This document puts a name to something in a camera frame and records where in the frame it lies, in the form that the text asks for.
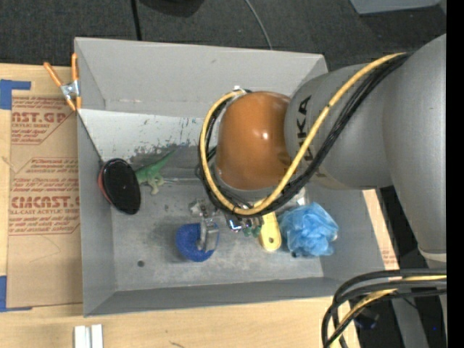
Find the black cable on floor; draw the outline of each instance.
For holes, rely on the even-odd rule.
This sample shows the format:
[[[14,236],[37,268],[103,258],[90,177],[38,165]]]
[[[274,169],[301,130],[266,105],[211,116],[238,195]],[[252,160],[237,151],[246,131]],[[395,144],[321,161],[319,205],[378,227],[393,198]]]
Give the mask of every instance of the black cable on floor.
[[[136,26],[137,40],[142,41],[142,32],[140,29],[140,19],[138,18],[137,1],[130,0],[130,7],[132,9],[133,24]]]

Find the black wire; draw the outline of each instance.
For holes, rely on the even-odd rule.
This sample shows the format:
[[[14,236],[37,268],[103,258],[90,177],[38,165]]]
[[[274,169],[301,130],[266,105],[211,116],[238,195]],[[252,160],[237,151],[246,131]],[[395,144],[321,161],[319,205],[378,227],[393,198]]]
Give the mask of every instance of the black wire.
[[[351,116],[355,113],[356,109],[367,98],[368,94],[391,72],[401,66],[407,59],[408,55],[398,56],[397,61],[384,64],[384,66],[377,67],[369,77],[356,89],[351,95],[349,101],[345,104],[339,117],[334,123],[331,131],[329,132],[326,140],[315,155],[310,166],[301,174],[297,179],[292,181],[285,188],[284,195],[277,198],[274,203],[267,208],[267,211],[275,211],[287,203],[299,190],[307,184],[311,177],[315,174],[324,158],[327,156],[329,150],[334,145],[335,141],[343,131],[344,127],[350,120]]]
[[[354,285],[362,282],[372,281],[377,278],[397,277],[397,276],[440,276],[446,274],[446,269],[429,269],[429,268],[405,268],[401,270],[380,270],[376,272],[365,273],[357,277],[351,278],[343,283],[333,294],[333,300],[339,299],[343,293],[352,288]],[[333,315],[333,324],[339,324],[339,316],[337,313]],[[342,336],[339,340],[343,348],[347,348],[347,344]]]
[[[399,55],[392,60],[378,66],[375,68],[367,77],[366,79],[355,89],[353,94],[350,96],[348,102],[345,104],[343,110],[341,111],[340,115],[338,116],[336,122],[334,123],[331,131],[329,132],[326,140],[324,141],[323,145],[319,149],[318,153],[315,155],[314,160],[311,164],[307,167],[307,169],[301,174],[298,178],[294,179],[292,182],[288,183],[281,195],[267,208],[261,210],[257,214],[252,215],[240,215],[243,218],[255,218],[261,217],[263,215],[269,214],[271,212],[275,212],[282,206],[284,206],[295,194],[297,194],[311,179],[311,177],[315,174],[316,170],[319,168],[320,164],[327,156],[330,148],[334,145],[335,141],[339,137],[340,133],[343,131],[344,127],[350,120],[351,116],[355,113],[356,109],[361,105],[361,103],[367,98],[368,94],[391,72],[396,70],[399,66],[401,66],[404,61],[409,57],[409,54],[402,54]],[[213,127],[215,119],[212,120],[211,123],[208,124],[208,130]],[[205,179],[202,179],[204,187],[209,192],[209,196],[215,196],[208,186]],[[231,214],[236,215],[234,210],[228,209],[224,204],[222,204],[218,199],[214,199],[213,204]]]
[[[347,290],[349,287],[353,286],[354,284],[357,283],[357,280],[361,281],[370,281],[372,278],[371,276],[374,275],[379,275],[379,277],[386,277],[385,275],[389,274],[389,277],[392,276],[442,276],[443,273],[440,272],[421,272],[421,273],[414,273],[414,272],[409,272],[405,274],[402,274],[401,270],[398,271],[379,271],[376,273],[369,273],[367,275],[361,275],[356,278],[353,278],[352,280],[348,280],[346,283],[344,283],[340,288],[336,291],[333,297],[333,303],[332,305],[327,309],[324,317],[323,317],[323,322],[322,322],[322,338],[323,342],[327,340],[327,331],[328,331],[328,322],[330,318],[334,319],[334,325],[337,328],[338,327],[338,315],[336,314],[338,311],[338,308],[344,304],[345,302],[349,300],[353,300],[356,298],[359,298],[361,296],[364,296],[366,294],[369,294],[374,291],[380,291],[380,290],[386,290],[386,289],[411,289],[411,288],[429,288],[429,287],[437,287],[437,286],[446,286],[446,280],[434,280],[434,281],[389,281],[389,282],[383,282],[383,283],[376,283],[373,285],[367,285],[367,286],[361,286],[360,288],[353,289],[345,294],[339,293],[339,291]],[[344,340],[342,338],[340,339],[340,343],[343,347],[344,345]]]
[[[130,7],[132,9],[133,24],[136,26],[137,40],[142,41],[142,32],[140,29],[140,19],[138,18],[138,10],[136,0],[130,0]]]
[[[387,302],[389,300],[393,299],[399,299],[399,298],[407,298],[407,297],[415,297],[415,298],[421,298],[421,297],[435,297],[437,295],[443,295],[446,294],[447,290],[446,289],[440,289],[440,290],[426,290],[426,291],[411,291],[409,293],[402,293],[402,292],[395,292],[394,294],[386,295],[382,298],[373,300],[372,302],[368,303],[365,307],[367,306],[372,306],[380,302]],[[324,348],[329,348],[330,345],[344,332],[345,328],[349,325],[349,323],[353,320],[353,318],[356,318],[363,309],[359,309],[356,313],[351,315],[349,318],[347,318],[340,326],[338,326],[338,333],[335,333],[334,335],[331,336],[330,339],[327,338],[327,333],[326,331],[323,332],[323,347]]]

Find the yellow object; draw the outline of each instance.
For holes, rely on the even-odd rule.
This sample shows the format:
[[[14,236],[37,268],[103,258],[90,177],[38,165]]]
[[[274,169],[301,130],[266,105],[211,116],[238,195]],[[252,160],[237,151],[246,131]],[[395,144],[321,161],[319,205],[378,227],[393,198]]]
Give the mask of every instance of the yellow object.
[[[206,132],[208,129],[208,123],[211,119],[212,113],[225,101],[229,100],[231,96],[234,94],[237,96],[243,95],[246,92],[243,90],[232,91],[229,94],[226,94],[219,100],[217,100],[208,111],[206,118],[204,119],[202,132],[200,133],[200,141],[199,141],[199,150],[200,150],[200,160],[204,171],[204,176],[207,180],[207,184],[210,186],[211,191],[217,197],[217,199],[227,207],[229,210],[233,211],[237,215],[253,215],[258,214],[262,210],[266,209],[270,204],[272,204],[278,197],[278,195],[282,192],[285,185],[289,182],[290,178],[295,173],[298,164],[302,160],[303,156],[307,152],[312,140],[314,139],[316,133],[318,132],[320,126],[323,124],[324,120],[326,119],[328,113],[331,111],[331,108],[335,106],[335,104],[340,100],[341,97],[354,85],[356,82],[361,79],[362,76],[369,73],[371,70],[375,69],[376,67],[382,65],[385,62],[388,62],[390,59],[393,59],[403,53],[391,54],[380,59],[377,59],[374,62],[371,62],[369,65],[364,66],[361,70],[356,72],[336,93],[333,95],[329,103],[324,107],[324,109],[319,114],[317,120],[312,125],[310,132],[307,134],[306,139],[304,140],[303,144],[301,145],[297,155],[295,156],[293,162],[291,163],[289,169],[286,171],[285,176],[282,178],[281,182],[275,188],[275,190],[270,194],[268,197],[264,199],[264,201],[253,207],[251,209],[242,209],[240,207],[236,207],[232,202],[227,200],[224,195],[220,192],[219,188],[216,186],[214,180],[212,179],[210,167],[208,166],[207,156],[206,156],[206,146],[205,146],[205,139],[206,139]]]
[[[258,239],[264,250],[269,252],[274,252],[277,249],[280,249],[282,245],[282,236],[281,230],[278,227],[277,217],[274,212],[263,215],[260,235]]]

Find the metal bracket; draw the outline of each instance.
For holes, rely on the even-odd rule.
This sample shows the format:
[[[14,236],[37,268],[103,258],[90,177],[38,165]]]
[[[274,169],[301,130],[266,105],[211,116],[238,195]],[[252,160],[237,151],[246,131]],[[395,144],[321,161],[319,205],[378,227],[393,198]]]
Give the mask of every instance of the metal bracket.
[[[200,220],[200,237],[196,242],[198,250],[209,252],[218,246],[219,227],[215,222],[217,211],[214,205],[208,204],[204,199],[196,200],[190,206],[190,212],[202,218]]]
[[[74,80],[72,83],[64,84],[59,87],[66,99],[74,99],[80,96],[79,80]]]

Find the metal clamp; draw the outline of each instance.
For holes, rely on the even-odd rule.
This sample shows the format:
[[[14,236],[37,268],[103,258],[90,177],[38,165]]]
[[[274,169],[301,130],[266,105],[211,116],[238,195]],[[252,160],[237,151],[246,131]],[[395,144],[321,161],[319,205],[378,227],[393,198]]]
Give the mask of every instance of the metal clamp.
[[[209,252],[218,246],[219,227],[215,221],[217,209],[212,204],[208,204],[204,199],[196,200],[191,206],[190,211],[194,215],[200,216],[200,236],[196,242],[198,250]]]

